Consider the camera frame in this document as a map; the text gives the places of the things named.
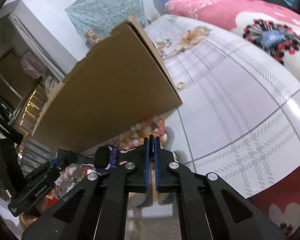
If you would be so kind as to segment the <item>brown cardboard box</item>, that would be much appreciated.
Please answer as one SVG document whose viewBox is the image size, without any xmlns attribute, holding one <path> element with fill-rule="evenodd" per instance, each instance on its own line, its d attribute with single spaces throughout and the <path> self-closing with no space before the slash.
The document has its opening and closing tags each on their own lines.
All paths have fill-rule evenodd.
<svg viewBox="0 0 300 240">
<path fill-rule="evenodd" d="M 58 84 L 33 138 L 48 147 L 82 153 L 181 103 L 157 48 L 130 17 Z"/>
</svg>

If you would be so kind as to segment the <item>white checked floral mat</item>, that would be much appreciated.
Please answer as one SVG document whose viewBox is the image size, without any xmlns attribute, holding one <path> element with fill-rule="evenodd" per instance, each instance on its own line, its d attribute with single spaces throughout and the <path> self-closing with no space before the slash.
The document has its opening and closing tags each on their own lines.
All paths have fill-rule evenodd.
<svg viewBox="0 0 300 240">
<path fill-rule="evenodd" d="M 215 172 L 245 197 L 300 166 L 300 82 L 268 54 L 211 24 L 166 15 L 145 31 L 176 43 L 208 35 L 165 61 L 182 105 L 162 115 L 166 148 L 200 174 Z"/>
</svg>

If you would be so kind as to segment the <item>pink floral blanket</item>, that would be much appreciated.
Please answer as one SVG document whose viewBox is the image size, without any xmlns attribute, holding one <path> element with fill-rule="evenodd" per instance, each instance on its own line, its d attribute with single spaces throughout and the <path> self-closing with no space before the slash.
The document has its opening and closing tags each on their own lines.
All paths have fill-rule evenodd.
<svg viewBox="0 0 300 240">
<path fill-rule="evenodd" d="M 228 30 L 268 53 L 300 82 L 300 15 L 262 0 L 173 0 L 169 14 Z"/>
</svg>

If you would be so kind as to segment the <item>teal patterned wall cloth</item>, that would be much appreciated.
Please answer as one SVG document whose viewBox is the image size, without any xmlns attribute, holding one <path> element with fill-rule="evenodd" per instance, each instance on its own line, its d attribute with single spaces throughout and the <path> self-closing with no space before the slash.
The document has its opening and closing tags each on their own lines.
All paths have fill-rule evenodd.
<svg viewBox="0 0 300 240">
<path fill-rule="evenodd" d="M 65 11 L 79 36 L 90 46 L 130 17 L 142 27 L 146 23 L 143 0 L 76 0 Z"/>
</svg>

